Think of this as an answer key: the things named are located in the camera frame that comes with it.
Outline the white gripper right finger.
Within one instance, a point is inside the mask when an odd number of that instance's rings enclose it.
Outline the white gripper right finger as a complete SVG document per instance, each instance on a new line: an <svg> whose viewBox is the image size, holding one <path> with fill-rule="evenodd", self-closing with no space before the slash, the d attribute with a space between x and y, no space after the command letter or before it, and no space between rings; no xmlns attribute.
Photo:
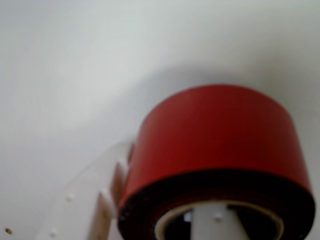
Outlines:
<svg viewBox="0 0 320 240"><path fill-rule="evenodd" d="M192 240L248 240L241 221L226 204L203 204L192 210Z"/></svg>

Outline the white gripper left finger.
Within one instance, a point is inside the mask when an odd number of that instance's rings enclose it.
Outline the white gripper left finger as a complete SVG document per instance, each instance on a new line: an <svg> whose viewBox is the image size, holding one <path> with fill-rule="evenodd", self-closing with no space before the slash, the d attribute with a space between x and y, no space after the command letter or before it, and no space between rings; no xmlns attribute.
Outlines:
<svg viewBox="0 0 320 240"><path fill-rule="evenodd" d="M120 240L118 204L133 144L113 145L56 198L37 240Z"/></svg>

